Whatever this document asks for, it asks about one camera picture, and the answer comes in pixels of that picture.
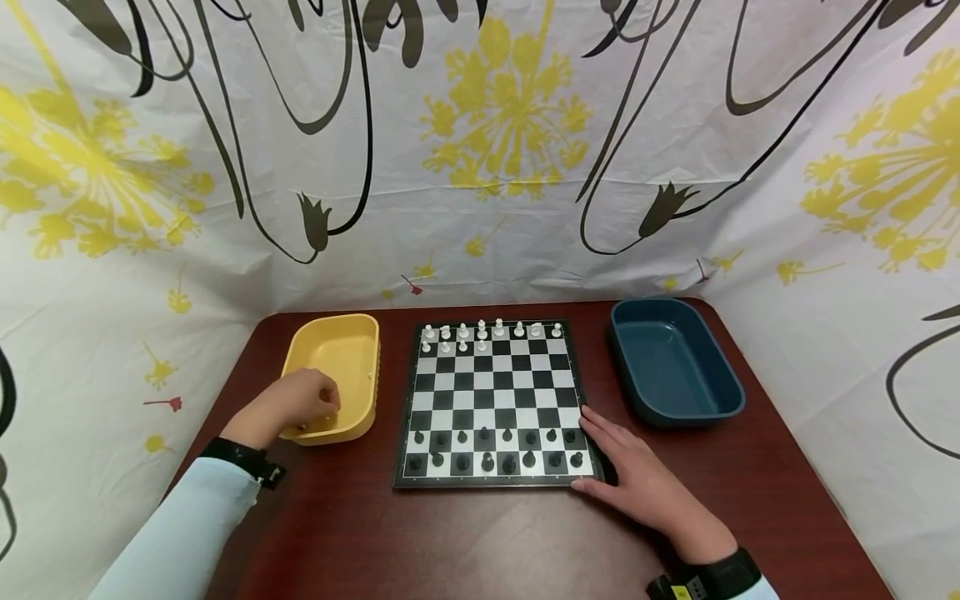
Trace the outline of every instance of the yellow plastic container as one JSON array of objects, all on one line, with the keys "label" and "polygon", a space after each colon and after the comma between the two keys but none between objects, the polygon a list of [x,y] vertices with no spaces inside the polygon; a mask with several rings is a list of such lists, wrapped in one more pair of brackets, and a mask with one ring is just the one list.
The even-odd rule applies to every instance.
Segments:
[{"label": "yellow plastic container", "polygon": [[294,335],[283,374],[300,368],[319,369],[337,382],[340,412],[319,419],[305,430],[287,429],[284,440],[300,445],[356,440],[376,417],[376,382],[380,367],[380,325],[370,315],[317,319]]}]

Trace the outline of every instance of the yellow label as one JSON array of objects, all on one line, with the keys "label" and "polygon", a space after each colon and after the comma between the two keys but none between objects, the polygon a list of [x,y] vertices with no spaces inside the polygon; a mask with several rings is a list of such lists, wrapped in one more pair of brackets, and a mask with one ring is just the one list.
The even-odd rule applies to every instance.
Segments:
[{"label": "yellow label", "polygon": [[686,586],[670,586],[670,589],[673,590],[673,595],[677,600],[693,600],[690,592],[686,590]]}]

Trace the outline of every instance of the wooden table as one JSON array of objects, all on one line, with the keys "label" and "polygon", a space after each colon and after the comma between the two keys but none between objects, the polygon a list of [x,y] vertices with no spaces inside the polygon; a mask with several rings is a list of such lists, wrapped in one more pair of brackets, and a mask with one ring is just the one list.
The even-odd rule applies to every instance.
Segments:
[{"label": "wooden table", "polygon": [[[556,317],[569,319],[590,406],[650,443],[727,522],[780,598],[890,598],[716,313],[691,302],[747,392],[739,416],[691,431],[653,430],[628,413],[606,341],[612,302],[371,311],[381,336],[372,429],[346,444],[274,445],[271,457],[289,469],[287,478],[276,492],[260,493],[207,597],[645,598],[646,585],[673,560],[663,539],[572,491],[391,488],[415,324]],[[259,324],[184,465],[279,376],[297,329],[329,314]]]}]

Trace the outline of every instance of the chessboard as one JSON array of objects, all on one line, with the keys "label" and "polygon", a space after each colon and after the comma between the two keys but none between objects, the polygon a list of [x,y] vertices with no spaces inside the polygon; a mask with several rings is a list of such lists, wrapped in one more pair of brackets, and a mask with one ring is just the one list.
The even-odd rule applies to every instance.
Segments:
[{"label": "chessboard", "polygon": [[420,324],[413,342],[395,488],[603,479],[566,321]]}]

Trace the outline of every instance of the blue bowl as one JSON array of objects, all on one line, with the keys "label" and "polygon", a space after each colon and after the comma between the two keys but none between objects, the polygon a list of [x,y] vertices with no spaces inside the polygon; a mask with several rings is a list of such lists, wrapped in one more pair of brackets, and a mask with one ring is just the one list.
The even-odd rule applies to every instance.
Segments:
[{"label": "blue bowl", "polygon": [[634,412],[655,427],[697,427],[743,410],[743,387],[703,318],[672,298],[624,300],[612,342]]}]

